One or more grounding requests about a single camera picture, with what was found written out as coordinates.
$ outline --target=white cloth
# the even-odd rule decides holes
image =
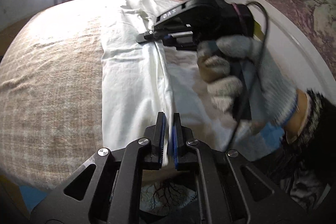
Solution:
[[[102,136],[111,150],[141,138],[159,111],[172,124],[173,94],[162,43],[140,45],[135,38],[154,25],[173,0],[110,0],[102,16]],[[167,165],[165,135],[163,165]]]

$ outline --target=gloved hand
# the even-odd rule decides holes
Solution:
[[[258,61],[261,42],[242,35],[222,37],[216,41],[225,56]],[[212,103],[227,111],[234,98],[242,92],[242,83],[235,76],[228,76],[230,64],[224,58],[212,56],[207,42],[198,46],[198,66],[202,79],[208,83]],[[259,78],[265,99],[268,121],[282,126],[291,117],[297,104],[297,91],[293,83],[284,77],[271,54],[266,49],[259,68]]]

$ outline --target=white glove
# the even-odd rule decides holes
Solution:
[[[248,58],[254,64],[261,49],[260,41],[241,35],[221,37],[216,44],[225,56]],[[228,76],[229,62],[224,58],[211,56],[207,42],[199,44],[197,54],[199,72],[209,83],[208,93],[212,96],[213,105],[222,111],[227,111],[234,98],[241,93],[242,83],[237,77]],[[297,91],[293,83],[281,74],[267,49],[264,51],[259,68],[259,78],[268,120],[275,125],[284,125],[296,108]]]

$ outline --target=wrist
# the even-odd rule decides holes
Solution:
[[[283,129],[286,131],[288,142],[293,142],[301,133],[307,119],[308,98],[305,92],[297,90],[297,107]]]

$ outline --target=knit glove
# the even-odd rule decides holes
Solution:
[[[221,37],[216,41],[224,56],[249,59],[256,63],[261,50],[261,42],[249,37],[234,35]],[[229,76],[229,62],[219,56],[213,56],[207,42],[201,42],[197,50],[198,66],[202,79],[208,83],[208,93],[212,104],[227,111],[234,98],[241,94],[243,85],[235,76]],[[283,126],[296,108],[296,87],[284,77],[267,49],[259,68],[259,79],[268,121]]]

